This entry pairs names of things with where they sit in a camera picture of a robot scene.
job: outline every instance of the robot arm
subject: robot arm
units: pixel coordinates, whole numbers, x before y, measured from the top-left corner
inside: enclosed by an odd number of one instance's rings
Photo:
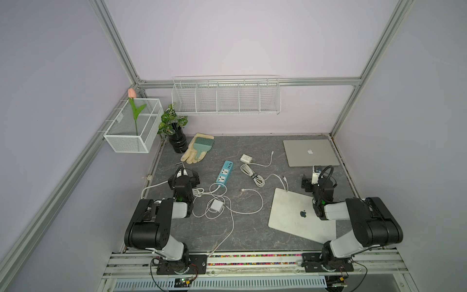
[[[147,249],[162,257],[160,263],[169,270],[183,271],[190,264],[186,244],[170,235],[174,218],[187,218],[193,210],[192,188],[199,184],[195,171],[187,170],[183,164],[168,180],[173,197],[155,201],[142,199],[136,207],[125,232],[125,245],[137,249]]]
[[[352,230],[326,242],[321,254],[304,254],[303,266],[306,271],[313,271],[308,268],[310,266],[316,271],[317,265],[324,271],[333,271],[347,265],[346,270],[353,271],[350,264],[352,255],[371,247],[400,243],[403,238],[401,227],[380,198],[350,198],[343,202],[334,202],[334,186],[329,179],[332,172],[332,166],[324,168],[318,183],[313,186],[313,209],[321,220],[350,220]]]
[[[402,241],[402,229],[378,197],[346,199],[324,206],[328,220],[350,220],[352,231],[332,240],[328,245],[335,258],[348,258],[371,247]]]

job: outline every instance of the brush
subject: brush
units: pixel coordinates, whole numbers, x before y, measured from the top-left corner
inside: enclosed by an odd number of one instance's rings
[[[208,152],[211,150],[212,146],[214,145],[214,139],[196,137],[195,143],[193,144],[193,148],[197,150],[195,160],[198,160],[201,152]]]

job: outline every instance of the power adapter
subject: power adapter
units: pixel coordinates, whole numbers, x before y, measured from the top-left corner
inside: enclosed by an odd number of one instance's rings
[[[246,154],[243,154],[240,158],[240,161],[242,161],[243,163],[251,163],[251,159],[253,159],[251,156],[248,156]]]
[[[222,202],[222,201],[220,201],[218,199],[214,199],[212,201],[211,206],[209,207],[209,209],[211,211],[218,212],[218,213],[220,213],[223,208],[224,208],[224,202]]]

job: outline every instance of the power outlet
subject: power outlet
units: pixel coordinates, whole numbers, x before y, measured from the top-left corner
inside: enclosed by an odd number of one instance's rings
[[[224,162],[224,165],[222,166],[222,169],[220,170],[219,175],[217,176],[216,183],[225,185],[230,176],[230,173],[232,172],[233,167],[234,163],[232,161],[226,160]]]

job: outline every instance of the work glove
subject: work glove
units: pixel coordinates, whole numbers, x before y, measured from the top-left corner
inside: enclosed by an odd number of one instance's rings
[[[193,148],[193,144],[195,143],[195,140],[197,137],[202,137],[202,138],[207,138],[207,139],[214,139],[214,136],[206,135],[206,134],[201,134],[201,133],[196,133],[196,135],[193,137],[193,139],[190,142],[190,145],[188,145],[188,150],[183,154],[182,158],[180,161],[186,161],[188,164],[200,162],[204,156],[206,156],[206,151],[201,152],[201,155],[199,156],[198,159],[195,160],[196,153],[198,152]]]

